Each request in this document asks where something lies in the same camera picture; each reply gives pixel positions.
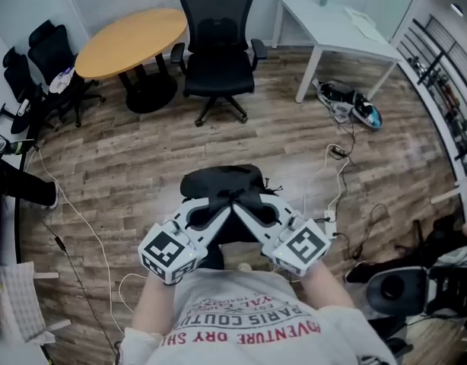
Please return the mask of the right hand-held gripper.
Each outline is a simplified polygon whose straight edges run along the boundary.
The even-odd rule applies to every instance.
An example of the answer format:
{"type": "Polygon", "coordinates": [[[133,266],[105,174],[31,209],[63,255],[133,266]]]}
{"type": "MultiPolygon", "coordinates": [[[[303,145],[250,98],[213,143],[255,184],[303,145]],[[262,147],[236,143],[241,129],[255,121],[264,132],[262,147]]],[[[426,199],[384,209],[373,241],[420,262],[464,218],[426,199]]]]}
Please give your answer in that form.
{"type": "Polygon", "coordinates": [[[274,265],[304,277],[328,252],[331,238],[313,220],[305,221],[276,195],[260,195],[262,208],[252,213],[237,203],[233,211],[263,245],[262,254],[274,265]]]}

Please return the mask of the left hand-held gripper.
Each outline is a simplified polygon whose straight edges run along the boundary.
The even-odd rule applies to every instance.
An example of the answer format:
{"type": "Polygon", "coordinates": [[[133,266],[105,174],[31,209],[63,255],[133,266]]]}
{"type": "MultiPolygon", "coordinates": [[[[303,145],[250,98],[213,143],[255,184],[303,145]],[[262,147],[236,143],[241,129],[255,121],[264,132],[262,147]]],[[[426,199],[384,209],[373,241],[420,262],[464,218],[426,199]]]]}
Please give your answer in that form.
{"type": "Polygon", "coordinates": [[[155,224],[141,241],[138,246],[140,263],[165,284],[177,284],[207,256],[209,243],[231,212],[230,206],[223,207],[208,221],[208,198],[184,201],[173,214],[176,223],[155,224]],[[187,229],[188,235],[181,228],[187,229]]]}

